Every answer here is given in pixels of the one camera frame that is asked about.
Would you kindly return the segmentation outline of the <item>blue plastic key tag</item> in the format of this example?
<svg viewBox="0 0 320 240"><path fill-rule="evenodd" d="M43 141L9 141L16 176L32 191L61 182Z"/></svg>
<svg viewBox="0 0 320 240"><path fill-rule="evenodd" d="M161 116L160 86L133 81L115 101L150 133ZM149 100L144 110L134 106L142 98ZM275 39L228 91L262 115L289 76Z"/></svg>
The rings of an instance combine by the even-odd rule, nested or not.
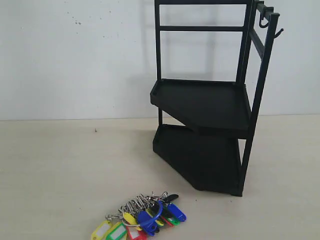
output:
<svg viewBox="0 0 320 240"><path fill-rule="evenodd" d="M160 215L162 214L163 212L163 204L160 200L157 201L157 205L159 206L159 209L158 209L158 212L157 214L153 217L153 218L150 218L142 223L139 224L140 227L144 227L144 226L147 226L147 225L150 225L152 224L153 222L155 222L159 217Z"/></svg>

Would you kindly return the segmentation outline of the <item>bunch of coloured key tags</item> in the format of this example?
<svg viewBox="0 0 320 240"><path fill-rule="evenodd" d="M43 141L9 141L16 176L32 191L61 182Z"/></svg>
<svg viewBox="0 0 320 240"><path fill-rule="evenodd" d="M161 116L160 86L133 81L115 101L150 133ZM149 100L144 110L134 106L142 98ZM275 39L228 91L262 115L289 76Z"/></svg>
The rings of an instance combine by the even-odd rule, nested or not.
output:
<svg viewBox="0 0 320 240"><path fill-rule="evenodd" d="M116 213L105 216L105 220L92 232L91 240L147 240L162 228L176 227L187 220L186 214L174 203L178 194L163 192L161 195L139 194L121 205ZM161 201L163 211L150 225L140 227L140 223L153 218L159 211L157 201Z"/></svg>

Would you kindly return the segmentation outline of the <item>black two-tier metal rack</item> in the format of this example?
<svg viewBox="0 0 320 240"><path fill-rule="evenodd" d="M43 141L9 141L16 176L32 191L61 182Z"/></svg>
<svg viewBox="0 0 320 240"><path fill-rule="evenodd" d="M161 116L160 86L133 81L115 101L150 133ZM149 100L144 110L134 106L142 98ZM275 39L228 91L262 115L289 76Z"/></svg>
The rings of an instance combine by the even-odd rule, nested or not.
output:
<svg viewBox="0 0 320 240"><path fill-rule="evenodd" d="M240 26L162 25L162 5L244 5ZM264 24L259 27L260 14ZM154 3L158 109L153 151L195 189L242 196L280 14L262 0L157 0ZM162 77L161 32L240 32L235 81Z"/></svg>

